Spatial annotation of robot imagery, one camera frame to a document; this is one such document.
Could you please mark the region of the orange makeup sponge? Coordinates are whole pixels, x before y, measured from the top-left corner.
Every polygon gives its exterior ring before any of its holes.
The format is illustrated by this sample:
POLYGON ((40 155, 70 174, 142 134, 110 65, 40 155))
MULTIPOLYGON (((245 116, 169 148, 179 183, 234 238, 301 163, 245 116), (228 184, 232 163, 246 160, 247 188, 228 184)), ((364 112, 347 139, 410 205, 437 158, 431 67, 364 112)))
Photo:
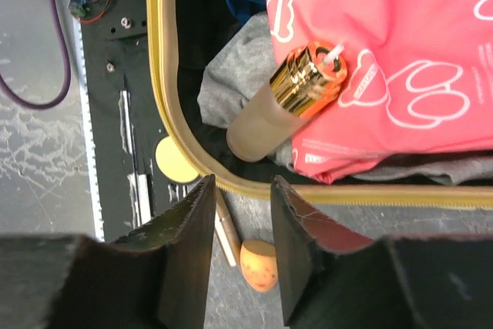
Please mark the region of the orange makeup sponge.
POLYGON ((245 240, 240 249, 240 269, 245 281, 256 291, 266 293, 278 281, 275 246, 263 240, 245 240))

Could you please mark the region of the rose gold lipstick tube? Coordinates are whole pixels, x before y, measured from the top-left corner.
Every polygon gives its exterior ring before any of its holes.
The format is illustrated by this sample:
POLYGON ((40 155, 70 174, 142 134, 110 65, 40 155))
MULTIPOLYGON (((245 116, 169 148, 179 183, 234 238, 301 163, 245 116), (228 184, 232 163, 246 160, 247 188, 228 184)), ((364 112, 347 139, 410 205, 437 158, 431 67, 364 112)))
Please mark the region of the rose gold lipstick tube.
POLYGON ((216 194, 216 216, 215 216, 215 233, 223 250, 227 263, 231 267, 240 264, 241 242, 234 226, 233 219, 230 215, 229 208, 226 205, 223 194, 218 188, 216 194))

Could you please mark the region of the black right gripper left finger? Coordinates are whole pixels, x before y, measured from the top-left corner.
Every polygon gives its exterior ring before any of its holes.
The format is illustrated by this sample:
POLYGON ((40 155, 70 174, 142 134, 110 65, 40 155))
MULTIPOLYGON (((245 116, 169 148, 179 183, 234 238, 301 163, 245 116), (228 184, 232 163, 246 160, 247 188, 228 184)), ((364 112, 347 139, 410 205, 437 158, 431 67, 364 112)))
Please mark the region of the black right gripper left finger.
POLYGON ((111 243, 83 234, 1 237, 3 328, 201 328, 216 180, 111 243))

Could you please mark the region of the pink printed garment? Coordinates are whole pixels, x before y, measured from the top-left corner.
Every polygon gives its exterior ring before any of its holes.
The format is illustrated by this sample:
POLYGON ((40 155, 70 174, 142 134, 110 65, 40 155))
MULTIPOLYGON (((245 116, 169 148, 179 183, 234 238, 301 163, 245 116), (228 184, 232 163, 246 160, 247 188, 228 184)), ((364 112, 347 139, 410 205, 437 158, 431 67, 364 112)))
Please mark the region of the pink printed garment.
POLYGON ((292 140, 294 169, 325 183, 404 153, 492 147, 492 0, 267 0, 278 61, 342 45, 337 101, 292 140))

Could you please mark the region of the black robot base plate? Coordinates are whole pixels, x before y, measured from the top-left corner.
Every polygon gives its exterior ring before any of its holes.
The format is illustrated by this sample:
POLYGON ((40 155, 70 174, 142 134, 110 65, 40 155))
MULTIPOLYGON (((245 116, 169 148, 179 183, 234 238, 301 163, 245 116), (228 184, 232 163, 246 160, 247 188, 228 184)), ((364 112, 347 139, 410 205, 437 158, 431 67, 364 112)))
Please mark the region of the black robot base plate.
POLYGON ((179 157, 153 96, 146 0, 96 0, 82 26, 105 240, 180 201, 198 175, 179 157))

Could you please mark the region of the grey garment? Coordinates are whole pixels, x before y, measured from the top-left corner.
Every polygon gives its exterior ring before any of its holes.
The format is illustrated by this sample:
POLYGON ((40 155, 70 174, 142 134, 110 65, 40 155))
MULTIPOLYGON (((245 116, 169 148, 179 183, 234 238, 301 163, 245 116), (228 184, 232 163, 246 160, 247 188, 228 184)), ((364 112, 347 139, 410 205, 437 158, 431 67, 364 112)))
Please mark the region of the grey garment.
MULTIPOLYGON (((197 98, 203 123, 227 128, 276 67, 267 14, 261 12, 251 17, 206 66, 197 98)), ((395 155, 352 177, 390 181, 413 175, 444 185, 491 179, 492 152, 395 155)))

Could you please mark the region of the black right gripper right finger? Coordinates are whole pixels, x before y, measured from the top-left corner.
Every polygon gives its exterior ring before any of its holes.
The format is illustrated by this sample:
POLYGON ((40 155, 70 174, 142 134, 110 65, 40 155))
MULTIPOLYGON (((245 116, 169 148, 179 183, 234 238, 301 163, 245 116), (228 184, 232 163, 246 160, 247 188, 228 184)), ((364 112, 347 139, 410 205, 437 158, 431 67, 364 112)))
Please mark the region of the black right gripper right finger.
POLYGON ((270 187, 283 321, 290 328, 490 328, 489 234, 372 240, 270 187))

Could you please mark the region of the yellow suitcase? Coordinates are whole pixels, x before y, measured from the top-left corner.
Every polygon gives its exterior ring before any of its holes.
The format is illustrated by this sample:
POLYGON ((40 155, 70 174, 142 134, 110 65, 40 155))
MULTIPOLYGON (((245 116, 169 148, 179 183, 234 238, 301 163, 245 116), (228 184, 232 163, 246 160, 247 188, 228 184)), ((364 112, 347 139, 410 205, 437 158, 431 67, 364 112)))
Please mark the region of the yellow suitcase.
MULTIPOLYGON (((252 198, 268 199, 270 184, 231 173, 210 156, 189 129, 179 103, 176 0, 146 0, 149 70, 161 120, 189 164, 202 175, 213 174, 219 187, 252 198)), ((306 201, 346 206, 412 206, 458 210, 491 210, 487 186, 301 185, 294 187, 306 201)))

